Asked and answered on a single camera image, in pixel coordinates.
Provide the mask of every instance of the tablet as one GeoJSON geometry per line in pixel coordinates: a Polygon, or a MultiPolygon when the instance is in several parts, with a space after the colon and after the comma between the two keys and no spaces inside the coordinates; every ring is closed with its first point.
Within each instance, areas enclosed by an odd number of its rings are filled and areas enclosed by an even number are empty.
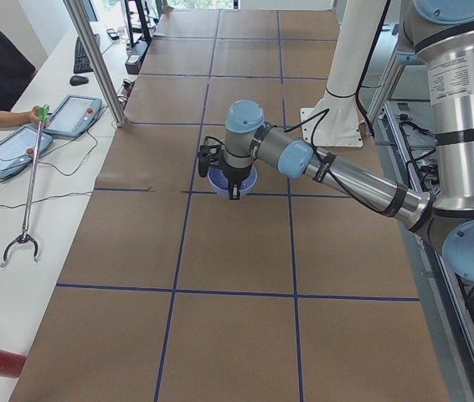
{"type": "Polygon", "coordinates": [[[68,95],[49,119],[44,132],[52,136],[76,138],[86,131],[101,109],[101,99],[68,95]]]}
{"type": "MultiPolygon", "coordinates": [[[[25,124],[0,141],[0,178],[18,174],[32,162],[32,152],[37,137],[38,129],[30,124],[25,124]]],[[[40,152],[45,151],[51,142],[53,142],[53,138],[42,133],[40,152]]]]}

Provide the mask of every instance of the label on robot arm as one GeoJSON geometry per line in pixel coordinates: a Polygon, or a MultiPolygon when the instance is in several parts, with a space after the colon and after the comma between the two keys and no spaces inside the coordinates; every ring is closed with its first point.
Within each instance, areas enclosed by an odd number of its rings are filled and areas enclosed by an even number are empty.
{"type": "Polygon", "coordinates": [[[435,65],[427,74],[432,105],[474,95],[474,53],[435,65]]]}

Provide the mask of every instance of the blue bowl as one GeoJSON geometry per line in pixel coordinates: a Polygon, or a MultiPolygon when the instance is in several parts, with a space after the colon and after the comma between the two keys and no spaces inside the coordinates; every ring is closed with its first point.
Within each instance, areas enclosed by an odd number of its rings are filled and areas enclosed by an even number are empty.
{"type": "MultiPolygon", "coordinates": [[[[209,180],[209,184],[211,184],[211,188],[218,195],[228,198],[228,179],[224,176],[222,170],[209,169],[207,179],[209,180]]],[[[240,186],[241,197],[248,194],[250,190],[254,188],[255,182],[257,182],[257,170],[255,170],[255,166],[252,166],[250,176],[247,177],[240,186]]]]}

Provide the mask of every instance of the computer mouse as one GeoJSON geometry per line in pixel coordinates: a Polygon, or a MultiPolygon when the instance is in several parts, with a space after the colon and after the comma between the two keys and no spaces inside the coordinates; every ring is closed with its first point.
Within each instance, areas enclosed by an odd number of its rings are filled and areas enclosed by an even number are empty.
{"type": "Polygon", "coordinates": [[[77,86],[83,85],[88,82],[88,77],[84,77],[83,75],[72,75],[70,78],[70,85],[77,86]]]}

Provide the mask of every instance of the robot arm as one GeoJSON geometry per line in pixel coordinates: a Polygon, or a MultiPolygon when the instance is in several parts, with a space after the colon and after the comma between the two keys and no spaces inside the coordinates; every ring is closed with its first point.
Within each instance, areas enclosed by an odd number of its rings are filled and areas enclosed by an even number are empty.
{"type": "MultiPolygon", "coordinates": [[[[289,178],[305,174],[398,219],[442,254],[457,274],[474,281],[474,0],[413,0],[406,10],[399,29],[402,40],[428,67],[440,196],[409,190],[317,148],[313,140],[289,136],[266,122],[261,107],[251,100],[229,108],[223,146],[205,144],[200,149],[200,175],[221,169],[229,198],[239,199],[255,159],[289,178]]],[[[342,26],[342,34],[347,28],[353,27],[342,26]]],[[[315,127],[327,113],[313,117],[315,127]]]]}

